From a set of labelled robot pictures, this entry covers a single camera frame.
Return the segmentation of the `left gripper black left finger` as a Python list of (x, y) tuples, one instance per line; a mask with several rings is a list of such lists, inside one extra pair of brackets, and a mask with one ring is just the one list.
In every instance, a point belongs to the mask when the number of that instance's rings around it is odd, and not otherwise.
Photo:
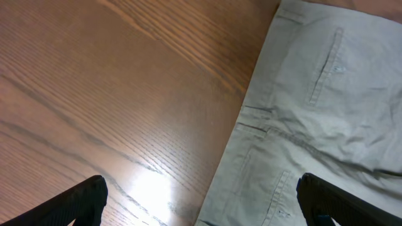
[(99, 226), (107, 204), (103, 176), (94, 175), (2, 226)]

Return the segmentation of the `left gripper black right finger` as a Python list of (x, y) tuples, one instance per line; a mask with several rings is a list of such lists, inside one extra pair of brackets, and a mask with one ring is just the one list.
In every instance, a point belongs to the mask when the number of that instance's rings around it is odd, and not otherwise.
[(400, 226), (401, 219), (311, 174), (298, 180), (297, 200), (308, 226)]

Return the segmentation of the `khaki green shorts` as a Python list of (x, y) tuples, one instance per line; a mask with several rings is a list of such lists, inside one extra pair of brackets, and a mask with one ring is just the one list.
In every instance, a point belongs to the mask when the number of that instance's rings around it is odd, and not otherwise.
[(305, 225), (313, 173), (401, 215), (401, 25), (283, 1), (197, 225)]

